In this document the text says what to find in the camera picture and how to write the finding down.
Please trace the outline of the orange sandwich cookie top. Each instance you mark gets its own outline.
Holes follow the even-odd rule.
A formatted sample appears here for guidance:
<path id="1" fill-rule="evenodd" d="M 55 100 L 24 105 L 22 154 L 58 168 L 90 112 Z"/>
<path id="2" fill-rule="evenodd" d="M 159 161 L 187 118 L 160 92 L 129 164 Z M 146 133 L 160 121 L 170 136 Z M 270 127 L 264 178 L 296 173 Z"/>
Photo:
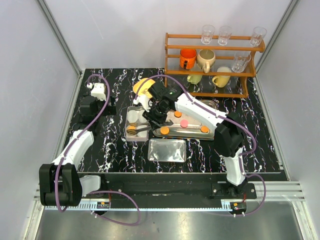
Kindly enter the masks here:
<path id="1" fill-rule="evenodd" d="M 127 129 L 126 129 L 126 132 L 129 134 L 129 135 L 136 135 L 137 134 L 137 129 L 133 126 L 129 126 Z"/>

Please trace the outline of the pink sandwich cookie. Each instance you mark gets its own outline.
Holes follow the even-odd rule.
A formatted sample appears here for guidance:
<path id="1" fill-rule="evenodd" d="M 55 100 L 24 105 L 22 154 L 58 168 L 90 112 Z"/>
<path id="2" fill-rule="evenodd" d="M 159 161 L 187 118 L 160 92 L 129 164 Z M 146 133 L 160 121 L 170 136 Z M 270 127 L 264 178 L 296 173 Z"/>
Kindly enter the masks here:
<path id="1" fill-rule="evenodd" d="M 189 122 L 186 119 L 183 119 L 183 120 L 180 121 L 180 126 L 182 128 L 187 128 L 188 125 L 189 125 Z"/>

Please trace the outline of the metal tongs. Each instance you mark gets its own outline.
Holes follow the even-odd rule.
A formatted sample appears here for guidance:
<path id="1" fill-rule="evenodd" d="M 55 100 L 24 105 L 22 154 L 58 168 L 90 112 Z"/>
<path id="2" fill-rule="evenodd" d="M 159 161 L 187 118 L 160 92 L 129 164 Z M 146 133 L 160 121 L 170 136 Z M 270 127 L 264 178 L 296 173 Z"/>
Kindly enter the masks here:
<path id="1" fill-rule="evenodd" d="M 139 128 L 139 129 L 137 129 L 137 134 L 140 133 L 140 132 L 148 131 L 150 129 L 151 129 L 150 126 Z"/>

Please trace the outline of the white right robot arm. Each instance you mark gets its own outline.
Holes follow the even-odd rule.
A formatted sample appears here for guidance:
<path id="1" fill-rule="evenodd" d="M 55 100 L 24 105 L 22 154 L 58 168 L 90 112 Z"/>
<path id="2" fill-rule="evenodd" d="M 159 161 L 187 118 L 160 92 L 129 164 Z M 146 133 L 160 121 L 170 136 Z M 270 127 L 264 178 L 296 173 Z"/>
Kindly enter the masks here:
<path id="1" fill-rule="evenodd" d="M 223 156 L 227 184 L 222 193 L 239 198 L 245 192 L 247 177 L 244 171 L 243 156 L 245 135 L 251 133 L 238 123 L 236 116 L 209 107 L 191 96 L 179 84 L 165 87 L 160 81 L 154 82 L 141 94 L 136 94 L 135 104 L 144 108 L 143 117 L 152 130 L 164 126 L 169 111 L 178 111 L 199 121 L 213 132 L 213 148 Z"/>

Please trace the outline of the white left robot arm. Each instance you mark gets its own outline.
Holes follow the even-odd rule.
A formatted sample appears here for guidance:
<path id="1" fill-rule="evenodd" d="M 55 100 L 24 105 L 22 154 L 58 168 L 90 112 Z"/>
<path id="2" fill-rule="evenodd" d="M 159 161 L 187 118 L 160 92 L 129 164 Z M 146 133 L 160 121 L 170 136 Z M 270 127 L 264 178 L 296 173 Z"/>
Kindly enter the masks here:
<path id="1" fill-rule="evenodd" d="M 52 163 L 42 164 L 39 168 L 40 202 L 43 206 L 56 206 L 58 196 L 60 206 L 75 207 L 87 194 L 92 193 L 97 198 L 103 198 L 108 193 L 108 186 L 98 175 L 79 177 L 78 166 L 87 150 L 93 145 L 95 137 L 100 132 L 100 124 L 96 120 L 88 130 L 95 117 L 116 115 L 115 97 L 104 108 L 104 101 L 86 95 L 80 99 L 79 116 L 76 128 L 68 144 Z"/>

